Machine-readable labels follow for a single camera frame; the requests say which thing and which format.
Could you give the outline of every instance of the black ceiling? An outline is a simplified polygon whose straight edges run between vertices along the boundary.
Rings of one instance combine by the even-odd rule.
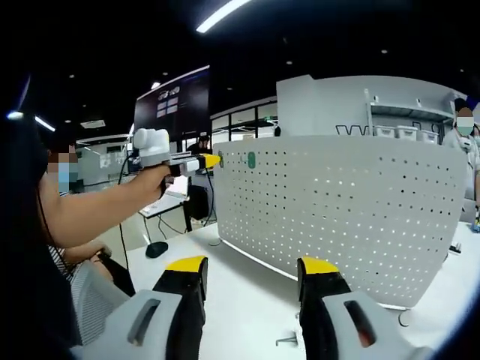
[[[86,138],[127,133],[136,98],[154,81],[204,65],[211,114],[275,95],[276,81],[302,74],[412,77],[470,94],[480,74],[475,14],[462,1],[252,0],[196,33],[227,1],[21,4],[11,54],[31,69],[28,103]],[[96,119],[106,127],[78,125]]]

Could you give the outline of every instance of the ceiling light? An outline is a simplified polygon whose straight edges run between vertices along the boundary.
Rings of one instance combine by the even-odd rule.
[[[245,5],[250,0],[230,0],[220,9],[215,11],[207,20],[203,22],[196,30],[205,34],[212,26],[221,21],[224,17],[232,13],[233,11],[240,8],[242,5]]]
[[[20,111],[12,111],[7,115],[7,119],[10,120],[18,120],[23,117],[23,112]]]
[[[44,120],[42,120],[41,118],[39,118],[38,116],[35,116],[35,121],[42,125],[44,128],[47,128],[48,130],[50,131],[55,131],[55,128],[49,124],[47,124]]]

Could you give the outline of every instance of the shelf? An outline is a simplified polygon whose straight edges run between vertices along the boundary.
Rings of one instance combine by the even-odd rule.
[[[400,106],[390,103],[370,103],[372,115],[395,116],[416,120],[427,120],[429,122],[439,122],[448,124],[453,122],[455,116],[450,112],[429,109],[419,106]]]

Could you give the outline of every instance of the woman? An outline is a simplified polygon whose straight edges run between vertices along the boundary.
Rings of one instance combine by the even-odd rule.
[[[70,284],[59,272],[48,246],[72,248],[130,217],[161,196],[166,166],[143,170],[133,181],[98,193],[60,197],[46,175],[47,151],[35,118],[22,109],[29,84],[9,69],[1,97],[1,241],[4,293],[4,353],[19,359],[41,354],[71,359],[80,344]],[[23,111],[22,116],[15,111]]]

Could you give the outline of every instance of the pegboard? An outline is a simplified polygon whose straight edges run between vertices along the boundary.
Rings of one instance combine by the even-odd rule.
[[[442,265],[465,191],[459,151],[379,137],[291,136],[224,142],[219,152],[219,235],[257,259],[294,276],[297,258],[324,259],[352,290],[405,308]]]

